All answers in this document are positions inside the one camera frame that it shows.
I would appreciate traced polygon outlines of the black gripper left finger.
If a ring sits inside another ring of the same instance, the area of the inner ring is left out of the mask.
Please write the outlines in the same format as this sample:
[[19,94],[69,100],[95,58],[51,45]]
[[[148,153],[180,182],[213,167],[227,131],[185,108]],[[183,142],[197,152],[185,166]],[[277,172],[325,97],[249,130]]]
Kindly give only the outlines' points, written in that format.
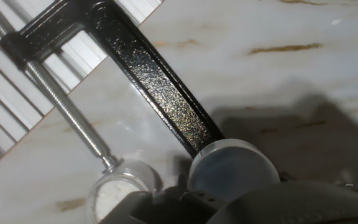
[[204,191],[189,191],[186,177],[160,194],[133,192],[114,207],[100,224],[205,224],[227,202]]

